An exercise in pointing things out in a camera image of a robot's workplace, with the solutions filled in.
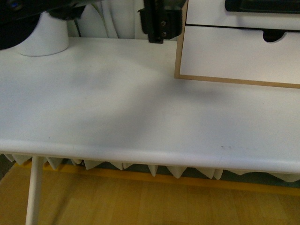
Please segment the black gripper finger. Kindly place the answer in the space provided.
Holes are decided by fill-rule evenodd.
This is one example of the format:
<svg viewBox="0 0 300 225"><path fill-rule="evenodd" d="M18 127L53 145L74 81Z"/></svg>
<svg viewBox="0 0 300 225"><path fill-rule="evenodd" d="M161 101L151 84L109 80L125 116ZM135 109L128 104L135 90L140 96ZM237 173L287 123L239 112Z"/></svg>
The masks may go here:
<svg viewBox="0 0 300 225"><path fill-rule="evenodd" d="M162 44L182 33L183 1L144 0L143 3L139 14L142 31L150 43Z"/></svg>

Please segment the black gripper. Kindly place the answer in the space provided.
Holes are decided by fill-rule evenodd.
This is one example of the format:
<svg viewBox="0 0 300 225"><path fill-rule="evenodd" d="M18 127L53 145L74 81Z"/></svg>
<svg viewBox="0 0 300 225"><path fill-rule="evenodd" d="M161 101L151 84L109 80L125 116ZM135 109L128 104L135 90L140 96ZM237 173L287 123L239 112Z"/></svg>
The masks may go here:
<svg viewBox="0 0 300 225"><path fill-rule="evenodd" d="M63 20L80 18L94 0L2 0L0 2L0 49L25 41L36 29L43 13Z"/></svg>

